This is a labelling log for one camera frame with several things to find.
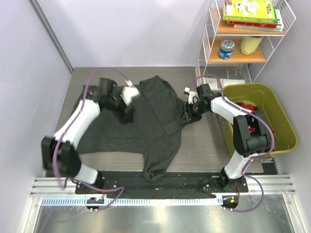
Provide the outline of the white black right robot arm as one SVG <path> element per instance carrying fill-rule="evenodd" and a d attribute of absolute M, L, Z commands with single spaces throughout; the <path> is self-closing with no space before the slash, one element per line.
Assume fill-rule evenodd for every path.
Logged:
<path fill-rule="evenodd" d="M 202 114 L 213 112 L 233 127 L 234 153 L 219 177 L 220 188 L 226 192 L 232 191 L 241 183 L 249 164 L 259 153 L 272 147 L 273 132 L 265 122 L 265 113 L 243 108 L 223 93 L 211 91 L 208 84 L 198 86 L 196 91 L 186 87 L 184 93 L 188 101 L 183 105 L 182 123 L 197 122 Z"/>

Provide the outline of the grey pinstriped long sleeve shirt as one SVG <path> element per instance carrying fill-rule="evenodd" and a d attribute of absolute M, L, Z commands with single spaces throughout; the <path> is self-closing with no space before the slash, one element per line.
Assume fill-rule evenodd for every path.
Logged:
<path fill-rule="evenodd" d="M 181 145 L 187 125 L 184 102 L 164 79 L 154 76 L 136 85 L 140 96 L 133 101 L 133 121 L 122 124 L 114 113 L 103 110 L 82 136 L 77 151 L 128 152 L 143 155 L 143 176 L 156 182 L 165 175 Z"/>

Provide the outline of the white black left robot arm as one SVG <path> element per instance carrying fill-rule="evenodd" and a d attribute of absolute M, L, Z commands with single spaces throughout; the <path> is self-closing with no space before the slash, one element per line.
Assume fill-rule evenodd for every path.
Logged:
<path fill-rule="evenodd" d="M 131 81 L 126 81 L 126 86 L 120 92 L 117 90 L 117 83 L 107 78 L 100 78 L 97 86 L 84 87 L 82 99 L 67 122 L 52 137 L 45 136 L 41 141 L 45 170 L 53 171 L 55 176 L 64 174 L 86 183 L 87 189 L 94 194 L 102 191 L 104 182 L 101 173 L 81 162 L 77 147 L 102 110 L 112 111 L 121 123 L 133 121 L 133 100 L 140 92 Z"/>

